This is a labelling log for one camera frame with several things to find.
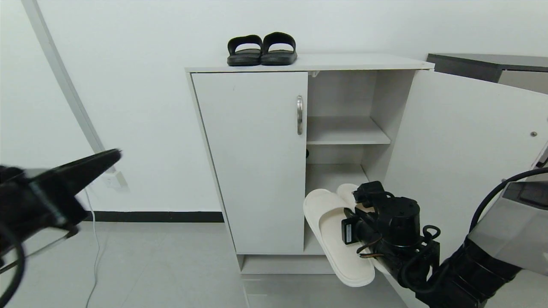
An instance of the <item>white slipper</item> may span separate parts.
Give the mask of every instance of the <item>white slipper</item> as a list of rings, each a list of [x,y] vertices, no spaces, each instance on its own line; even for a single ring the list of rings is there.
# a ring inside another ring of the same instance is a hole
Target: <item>white slipper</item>
[[[343,199],[349,208],[354,211],[354,208],[356,207],[356,200],[354,199],[354,195],[352,194],[353,191],[356,191],[358,189],[358,185],[354,184],[342,184],[337,188],[337,195]],[[359,207],[361,210],[364,210],[365,212],[374,212],[372,208],[363,208]],[[366,248],[363,250],[363,253],[371,253],[369,248]],[[381,273],[385,275],[389,275],[390,273],[388,270],[375,258],[372,258],[373,265],[376,269],[378,269]]]
[[[349,287],[361,287],[373,281],[375,268],[371,260],[356,254],[360,243],[343,243],[341,221],[346,218],[345,207],[348,205],[344,200],[325,189],[311,191],[302,205],[306,221],[339,280]]]

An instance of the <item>white wall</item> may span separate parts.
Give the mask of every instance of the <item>white wall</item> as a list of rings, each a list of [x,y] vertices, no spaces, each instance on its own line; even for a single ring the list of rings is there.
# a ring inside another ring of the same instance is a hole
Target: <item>white wall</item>
[[[541,31],[548,2],[39,4],[103,143],[124,151],[117,168],[130,191],[94,184],[92,201],[99,210],[219,210],[184,66],[226,57],[233,36],[288,32],[300,54],[548,55],[548,31]],[[2,17],[2,162],[51,167],[91,154],[19,1],[2,1]]]

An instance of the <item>cabinet top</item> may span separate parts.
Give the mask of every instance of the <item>cabinet top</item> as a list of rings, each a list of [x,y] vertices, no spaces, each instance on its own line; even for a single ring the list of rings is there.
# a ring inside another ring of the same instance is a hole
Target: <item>cabinet top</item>
[[[351,70],[429,70],[434,64],[388,54],[299,54],[295,63],[285,66],[228,66],[219,57],[203,66],[185,67],[187,73],[214,72],[300,72]]]

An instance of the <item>white cable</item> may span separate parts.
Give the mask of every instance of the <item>white cable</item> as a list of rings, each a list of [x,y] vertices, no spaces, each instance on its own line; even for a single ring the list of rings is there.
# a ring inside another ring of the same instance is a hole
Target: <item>white cable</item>
[[[85,308],[88,308],[89,301],[92,299],[93,291],[95,291],[95,287],[97,286],[97,266],[99,265],[99,251],[101,250],[101,246],[99,245],[99,239],[97,238],[97,232],[95,230],[95,211],[93,211],[92,202],[89,200],[89,194],[88,190],[84,189],[85,196],[88,199],[88,206],[89,210],[92,213],[93,218],[93,235],[95,236],[95,242],[97,243],[97,255],[95,256],[95,263],[93,264],[93,288],[92,291],[89,293],[88,301],[85,304]]]

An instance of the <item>white cabinet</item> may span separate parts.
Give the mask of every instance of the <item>white cabinet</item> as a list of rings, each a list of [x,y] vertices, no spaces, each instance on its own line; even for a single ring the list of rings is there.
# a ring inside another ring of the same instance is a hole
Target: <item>white cabinet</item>
[[[310,190],[380,180],[419,202],[447,257],[481,199],[532,169],[548,141],[548,95],[432,68],[341,54],[186,69],[243,273],[329,272],[302,214]]]

